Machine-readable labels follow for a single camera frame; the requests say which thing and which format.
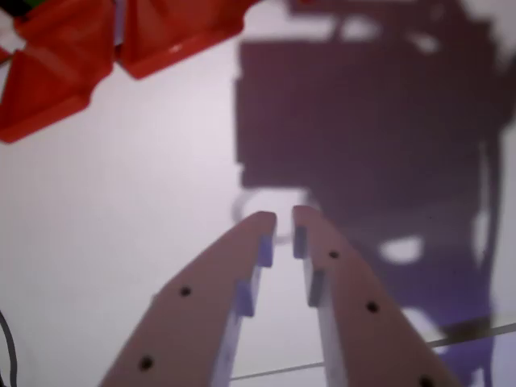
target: black cable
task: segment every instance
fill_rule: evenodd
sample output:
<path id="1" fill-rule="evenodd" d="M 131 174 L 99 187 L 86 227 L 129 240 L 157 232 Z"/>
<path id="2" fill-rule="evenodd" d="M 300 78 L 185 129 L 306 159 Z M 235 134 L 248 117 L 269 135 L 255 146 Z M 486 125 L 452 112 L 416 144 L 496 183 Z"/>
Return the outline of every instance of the black cable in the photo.
<path id="1" fill-rule="evenodd" d="M 16 374 L 18 373 L 18 361 L 16 360 L 16 348 L 15 341 L 13 339 L 13 335 L 10 333 L 9 326 L 7 325 L 7 321 L 5 317 L 3 317 L 2 312 L 0 311 L 0 326 L 2 326 L 3 334 L 6 336 L 7 342 L 7 352 L 9 353 L 10 360 L 10 387 L 16 387 Z M 4 385 L 2 376 L 0 375 L 0 386 L 6 387 Z"/>

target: black screw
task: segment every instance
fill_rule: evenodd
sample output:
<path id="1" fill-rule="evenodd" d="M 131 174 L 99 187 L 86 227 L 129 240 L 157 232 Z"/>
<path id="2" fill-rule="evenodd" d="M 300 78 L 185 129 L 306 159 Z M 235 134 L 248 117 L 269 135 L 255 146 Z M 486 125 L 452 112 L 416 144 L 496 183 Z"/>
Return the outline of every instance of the black screw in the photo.
<path id="1" fill-rule="evenodd" d="M 142 372 L 148 371 L 154 365 L 154 360 L 150 356 L 144 356 L 139 361 L 139 369 Z"/>
<path id="2" fill-rule="evenodd" d="M 179 291 L 181 297 L 188 297 L 192 293 L 192 289 L 189 286 L 183 286 Z"/>
<path id="3" fill-rule="evenodd" d="M 423 375 L 419 378 L 419 385 L 420 387 L 434 387 L 434 381 L 426 375 Z"/>
<path id="4" fill-rule="evenodd" d="M 380 310 L 380 307 L 374 301 L 368 302 L 365 307 L 368 308 L 371 313 L 376 313 L 378 310 Z"/>

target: gripper jaw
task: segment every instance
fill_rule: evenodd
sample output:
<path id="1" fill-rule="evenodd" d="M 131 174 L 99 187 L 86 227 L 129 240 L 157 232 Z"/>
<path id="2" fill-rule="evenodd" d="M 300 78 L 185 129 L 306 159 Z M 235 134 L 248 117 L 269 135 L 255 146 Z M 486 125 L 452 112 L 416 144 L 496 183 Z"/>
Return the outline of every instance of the gripper jaw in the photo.
<path id="1" fill-rule="evenodd" d="M 460 386 L 335 226 L 308 206 L 293 208 L 293 223 L 328 387 Z"/>
<path id="2" fill-rule="evenodd" d="M 241 319 L 254 315 L 260 269 L 273 263 L 275 227 L 275 214 L 249 216 L 167 283 L 101 387 L 228 386 Z"/>

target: screw hole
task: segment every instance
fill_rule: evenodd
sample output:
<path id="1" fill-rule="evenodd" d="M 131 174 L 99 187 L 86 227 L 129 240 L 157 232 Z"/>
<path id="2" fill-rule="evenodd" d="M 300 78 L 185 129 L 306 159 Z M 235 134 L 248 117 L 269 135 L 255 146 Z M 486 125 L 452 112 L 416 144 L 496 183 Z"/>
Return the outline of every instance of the screw hole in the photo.
<path id="1" fill-rule="evenodd" d="M 376 304 L 374 301 L 370 301 L 367 303 L 366 305 L 366 308 L 368 308 L 368 310 L 371 312 L 371 313 L 377 313 L 378 310 L 380 310 L 380 307 L 378 306 L 378 304 Z"/>
<path id="2" fill-rule="evenodd" d="M 139 369 L 142 372 L 148 371 L 154 365 L 154 360 L 150 356 L 142 357 L 142 360 L 139 361 Z"/>
<path id="3" fill-rule="evenodd" d="M 179 291 L 181 297 L 188 297 L 192 293 L 192 289 L 189 286 L 183 286 Z"/>
<path id="4" fill-rule="evenodd" d="M 426 375 L 423 375 L 419 378 L 419 385 L 421 387 L 434 387 L 434 381 Z"/>

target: red plastic object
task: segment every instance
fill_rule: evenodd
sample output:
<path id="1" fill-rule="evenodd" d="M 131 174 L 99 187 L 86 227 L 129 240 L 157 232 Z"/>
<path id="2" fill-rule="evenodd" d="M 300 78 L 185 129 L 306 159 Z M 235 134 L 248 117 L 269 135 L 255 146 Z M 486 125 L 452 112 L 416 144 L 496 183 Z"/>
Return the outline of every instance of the red plastic object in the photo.
<path id="1" fill-rule="evenodd" d="M 127 0 L 122 66 L 145 77 L 243 29 L 257 0 Z"/>
<path id="2" fill-rule="evenodd" d="M 13 142 L 84 109 L 113 66 L 111 0 L 48 0 L 15 23 L 27 40 L 14 54 L 0 104 L 0 139 Z"/>
<path id="3" fill-rule="evenodd" d="M 0 47 L 0 65 L 10 58 L 10 53 Z"/>

